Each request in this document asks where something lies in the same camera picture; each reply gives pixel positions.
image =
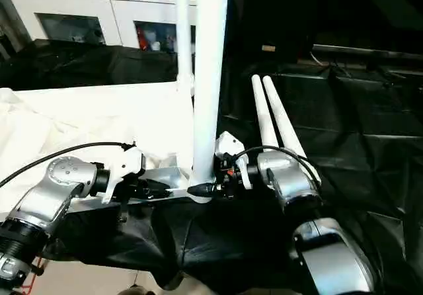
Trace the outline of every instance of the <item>white fabric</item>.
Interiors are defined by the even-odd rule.
[[[192,167],[192,104],[176,83],[19,91],[0,89],[0,180],[49,153],[89,142],[137,142],[154,168],[175,155]],[[120,147],[72,152],[107,165]],[[0,188],[0,215],[44,175],[48,162]]]

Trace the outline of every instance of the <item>black fabric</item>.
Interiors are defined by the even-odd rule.
[[[334,216],[374,264],[387,294],[423,292],[423,102],[419,81],[339,69],[225,61],[218,133],[260,145],[250,77],[272,75],[307,155],[322,167],[324,214]],[[174,80],[167,54],[36,42],[0,67],[13,89]],[[46,256],[151,271],[161,286],[179,272],[219,294],[296,288],[291,229],[271,192],[196,204],[180,199],[69,214]]]

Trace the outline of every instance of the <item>tiled floor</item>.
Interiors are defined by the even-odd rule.
[[[117,295],[134,284],[156,295],[215,295],[195,278],[186,277],[173,291],[162,290],[148,272],[84,265],[80,262],[50,262],[39,276],[31,295]],[[285,290],[250,290],[244,295],[292,295]]]

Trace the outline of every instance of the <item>cabinet door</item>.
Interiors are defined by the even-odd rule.
[[[174,4],[112,0],[122,44],[142,50],[176,50],[176,6]],[[190,6],[192,50],[195,40],[196,7]]]
[[[12,0],[31,39],[122,45],[110,0]]]

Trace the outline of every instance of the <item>white pipe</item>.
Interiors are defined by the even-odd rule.
[[[176,38],[178,41],[178,86],[194,88],[191,56],[189,0],[176,0]]]
[[[193,185],[214,181],[226,11],[227,0],[197,0]]]
[[[266,89],[266,94],[269,98],[270,107],[272,108],[273,115],[275,116],[276,125],[278,126],[281,139],[284,143],[284,147],[294,151],[297,155],[307,157],[305,155],[303,147],[301,146],[301,143],[298,140],[297,134],[293,129],[291,120],[289,119],[288,114],[285,111],[282,101],[279,98],[278,92],[276,91],[272,78],[267,75],[263,78],[263,83],[264,88]],[[319,174],[316,172],[315,168],[310,164],[308,164],[308,166],[315,174],[317,180],[320,182],[321,179],[319,177]]]
[[[258,125],[260,126],[260,135],[262,144],[279,147],[278,139],[273,128],[272,118],[270,117],[269,108],[267,106],[266,97],[264,96],[262,82],[258,75],[251,77],[252,89],[254,91],[254,99],[256,101]]]

